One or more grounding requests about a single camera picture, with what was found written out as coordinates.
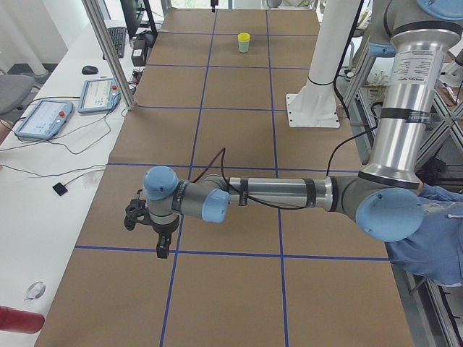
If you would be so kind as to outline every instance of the red cylinder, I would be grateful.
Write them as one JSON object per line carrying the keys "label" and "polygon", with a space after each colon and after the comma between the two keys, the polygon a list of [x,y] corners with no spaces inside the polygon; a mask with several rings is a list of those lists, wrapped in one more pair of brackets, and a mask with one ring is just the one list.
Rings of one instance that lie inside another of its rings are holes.
{"label": "red cylinder", "polygon": [[45,317],[40,313],[0,306],[0,330],[35,334],[43,327],[44,322]]}

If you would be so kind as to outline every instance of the white desk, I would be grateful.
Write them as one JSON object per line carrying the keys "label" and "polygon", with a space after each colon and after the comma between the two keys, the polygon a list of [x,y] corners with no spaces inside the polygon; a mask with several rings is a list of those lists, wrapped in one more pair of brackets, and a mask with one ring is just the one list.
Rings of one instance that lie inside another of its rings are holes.
{"label": "white desk", "polygon": [[[108,23],[108,26],[118,25],[123,23]],[[120,62],[128,80],[133,70],[130,55],[131,49],[127,43],[124,58]],[[83,75],[81,69],[85,65],[98,67],[99,73]],[[37,97],[80,96],[85,80],[102,76],[110,77],[111,71],[102,59],[92,27],[88,25]],[[76,111],[77,102],[74,104],[75,111],[59,135],[103,116],[81,116]],[[107,117],[111,133],[80,155],[72,155],[59,145],[41,143],[0,152],[0,164],[42,175],[105,164],[124,121],[124,109],[125,105],[121,101]],[[107,129],[104,121],[100,121],[56,142],[64,143],[77,152],[98,139]],[[10,134],[0,150],[18,145],[22,143]],[[51,187],[59,181],[65,184],[84,172],[34,178],[30,174],[8,168],[0,170],[0,305],[47,315],[102,173],[96,174],[98,179],[93,184],[89,184],[84,177],[72,182],[68,186],[69,191],[62,197]],[[37,281],[46,284],[45,294],[35,301],[24,301],[27,288]],[[26,335],[1,331],[0,346],[33,346],[37,337],[38,333]]]}

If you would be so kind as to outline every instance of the gray chair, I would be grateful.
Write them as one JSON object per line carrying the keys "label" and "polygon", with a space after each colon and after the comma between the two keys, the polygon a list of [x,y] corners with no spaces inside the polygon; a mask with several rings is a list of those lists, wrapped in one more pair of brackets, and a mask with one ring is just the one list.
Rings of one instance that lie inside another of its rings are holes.
{"label": "gray chair", "polygon": [[21,103],[29,96],[35,84],[31,76],[0,75],[0,118],[17,108],[21,109]]}

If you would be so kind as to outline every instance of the yellow cup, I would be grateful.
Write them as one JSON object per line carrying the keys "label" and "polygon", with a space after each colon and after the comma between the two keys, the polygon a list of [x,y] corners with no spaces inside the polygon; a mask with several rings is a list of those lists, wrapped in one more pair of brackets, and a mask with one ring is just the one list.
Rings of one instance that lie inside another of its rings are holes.
{"label": "yellow cup", "polygon": [[249,42],[251,41],[251,35],[248,33],[238,34],[238,49],[241,53],[247,53],[249,50]]}

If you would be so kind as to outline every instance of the black mouse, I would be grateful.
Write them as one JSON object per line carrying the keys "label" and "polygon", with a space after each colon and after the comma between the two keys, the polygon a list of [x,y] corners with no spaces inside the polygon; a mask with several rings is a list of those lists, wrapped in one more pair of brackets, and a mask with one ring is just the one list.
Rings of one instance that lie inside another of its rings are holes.
{"label": "black mouse", "polygon": [[97,74],[98,73],[98,67],[92,67],[91,65],[85,65],[82,68],[82,73],[83,74]]}

